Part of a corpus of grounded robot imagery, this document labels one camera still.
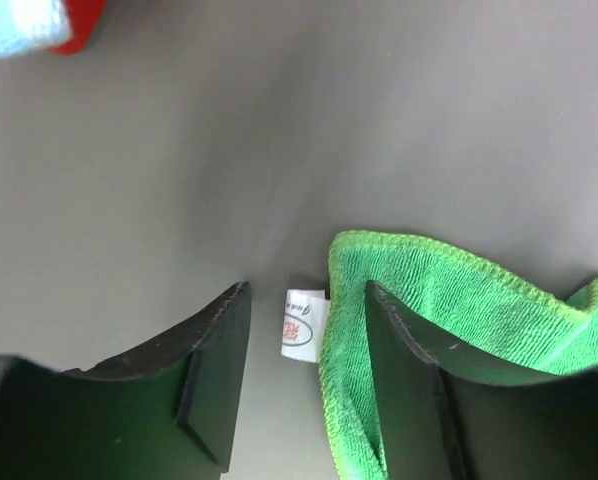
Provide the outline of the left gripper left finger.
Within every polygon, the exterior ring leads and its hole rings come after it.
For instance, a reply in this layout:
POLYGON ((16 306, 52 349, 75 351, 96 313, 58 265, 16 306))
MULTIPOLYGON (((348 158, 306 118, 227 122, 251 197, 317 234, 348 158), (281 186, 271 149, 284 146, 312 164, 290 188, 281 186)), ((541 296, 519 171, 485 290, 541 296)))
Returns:
POLYGON ((0 479, 217 479, 230 465, 251 322, 233 284, 88 370, 0 355, 0 479))

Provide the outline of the green microfiber towel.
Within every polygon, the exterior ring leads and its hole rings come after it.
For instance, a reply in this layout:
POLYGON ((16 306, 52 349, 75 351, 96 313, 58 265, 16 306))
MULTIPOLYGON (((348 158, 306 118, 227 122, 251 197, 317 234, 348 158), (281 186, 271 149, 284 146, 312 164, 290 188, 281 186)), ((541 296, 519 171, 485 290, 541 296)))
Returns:
POLYGON ((365 230, 334 238, 328 269, 331 307, 319 375, 328 440, 343 479, 388 475, 366 335, 370 281, 499 358, 557 375, 598 365, 598 277, 559 299, 442 241, 365 230))

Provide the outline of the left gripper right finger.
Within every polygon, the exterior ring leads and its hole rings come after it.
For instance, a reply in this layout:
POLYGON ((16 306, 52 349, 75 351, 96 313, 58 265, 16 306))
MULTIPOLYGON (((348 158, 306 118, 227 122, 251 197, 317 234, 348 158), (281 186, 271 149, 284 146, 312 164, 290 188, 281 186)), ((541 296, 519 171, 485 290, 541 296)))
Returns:
POLYGON ((365 287, 392 479, 598 479, 598 367, 556 376, 497 358, 365 287))

